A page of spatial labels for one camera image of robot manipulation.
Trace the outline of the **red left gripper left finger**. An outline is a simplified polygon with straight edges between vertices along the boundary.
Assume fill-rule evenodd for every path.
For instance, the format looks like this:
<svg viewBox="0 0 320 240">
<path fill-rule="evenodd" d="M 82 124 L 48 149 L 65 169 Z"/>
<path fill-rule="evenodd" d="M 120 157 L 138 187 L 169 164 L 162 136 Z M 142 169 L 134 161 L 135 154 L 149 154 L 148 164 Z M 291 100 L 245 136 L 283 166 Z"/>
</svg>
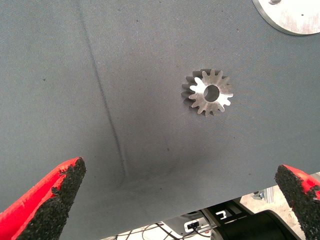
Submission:
<svg viewBox="0 0 320 240">
<path fill-rule="evenodd" d="M 86 174 L 81 157 L 64 161 L 0 214 L 2 240 L 58 240 Z"/>
</svg>

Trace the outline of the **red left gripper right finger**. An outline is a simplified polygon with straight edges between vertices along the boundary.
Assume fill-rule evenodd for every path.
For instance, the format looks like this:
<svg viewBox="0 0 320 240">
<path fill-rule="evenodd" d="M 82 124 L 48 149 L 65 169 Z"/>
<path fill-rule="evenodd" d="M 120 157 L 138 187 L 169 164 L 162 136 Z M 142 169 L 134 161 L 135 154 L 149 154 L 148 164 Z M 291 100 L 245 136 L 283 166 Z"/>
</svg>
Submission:
<svg viewBox="0 0 320 240">
<path fill-rule="evenodd" d="M 275 181 L 307 240 L 320 238 L 320 181 L 289 165 L 277 168 Z"/>
</svg>

